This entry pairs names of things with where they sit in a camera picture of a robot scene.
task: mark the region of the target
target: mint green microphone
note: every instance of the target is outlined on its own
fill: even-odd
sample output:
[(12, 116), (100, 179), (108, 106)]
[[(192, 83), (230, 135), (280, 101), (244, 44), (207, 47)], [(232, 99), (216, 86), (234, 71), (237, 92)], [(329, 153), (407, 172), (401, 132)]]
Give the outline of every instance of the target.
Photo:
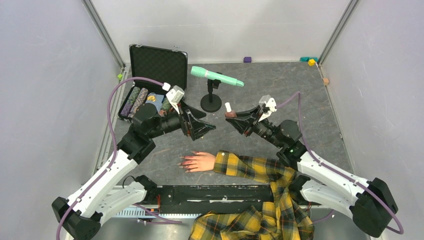
[(229, 85), (233, 85), (233, 86), (239, 86), (239, 87), (243, 87), (245, 85), (244, 82), (239, 81), (233, 77), (230, 76), (225, 76), (213, 71), (208, 71), (206, 69), (204, 69), (203, 67), (199, 67), (199, 66), (192, 66), (191, 67), (191, 75), (198, 77), (198, 78), (207, 78), (210, 80), (219, 80), (221, 81), (221, 83), (225, 83), (225, 84), (229, 84)]

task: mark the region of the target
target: plaid shirt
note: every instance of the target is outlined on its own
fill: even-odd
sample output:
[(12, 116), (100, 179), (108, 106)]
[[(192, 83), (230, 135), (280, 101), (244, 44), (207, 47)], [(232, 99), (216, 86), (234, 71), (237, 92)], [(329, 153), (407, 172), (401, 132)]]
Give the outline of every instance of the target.
[(290, 197), (287, 187), (295, 170), (280, 161), (219, 152), (215, 172), (270, 183), (274, 202), (264, 202), (262, 212), (253, 206), (240, 214), (198, 217), (189, 240), (312, 240), (314, 226), (307, 213)]

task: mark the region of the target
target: black cable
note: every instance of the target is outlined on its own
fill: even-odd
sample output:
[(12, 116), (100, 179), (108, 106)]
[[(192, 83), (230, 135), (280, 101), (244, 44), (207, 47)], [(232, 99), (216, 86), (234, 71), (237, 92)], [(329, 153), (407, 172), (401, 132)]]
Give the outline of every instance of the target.
[(134, 181), (136, 181), (136, 178), (133, 176), (127, 176), (123, 181), (122, 181), (122, 188), (124, 188), (124, 184), (125, 184), (125, 180), (127, 180), (127, 178), (131, 177)]

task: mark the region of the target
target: yellow cube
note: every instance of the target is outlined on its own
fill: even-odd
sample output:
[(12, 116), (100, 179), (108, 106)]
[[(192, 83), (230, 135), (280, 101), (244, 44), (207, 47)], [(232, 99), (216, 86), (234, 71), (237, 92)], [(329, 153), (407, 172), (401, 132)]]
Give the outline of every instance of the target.
[(307, 61), (307, 64), (309, 64), (309, 66), (314, 66), (315, 65), (315, 60), (314, 59), (309, 59), (309, 61)]

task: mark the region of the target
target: white bottle cap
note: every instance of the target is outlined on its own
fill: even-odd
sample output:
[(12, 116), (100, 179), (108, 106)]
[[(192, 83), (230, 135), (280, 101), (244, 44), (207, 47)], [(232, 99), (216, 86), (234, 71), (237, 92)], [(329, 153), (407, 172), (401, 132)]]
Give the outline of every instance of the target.
[(227, 113), (231, 112), (231, 106), (230, 106), (229, 102), (225, 103), (225, 109), (226, 109)]

